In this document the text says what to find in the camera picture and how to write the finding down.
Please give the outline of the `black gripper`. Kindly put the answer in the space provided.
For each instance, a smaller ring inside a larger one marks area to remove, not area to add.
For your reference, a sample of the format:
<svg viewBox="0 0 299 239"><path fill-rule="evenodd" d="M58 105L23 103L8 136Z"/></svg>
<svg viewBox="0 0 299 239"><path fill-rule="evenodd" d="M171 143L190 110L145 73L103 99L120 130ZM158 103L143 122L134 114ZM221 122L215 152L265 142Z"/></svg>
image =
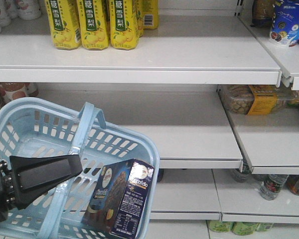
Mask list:
<svg viewBox="0 0 299 239"><path fill-rule="evenodd" d="M27 208L43 193L82 172L78 154L44 158L9 157L0 161L0 222L14 206Z"/></svg>

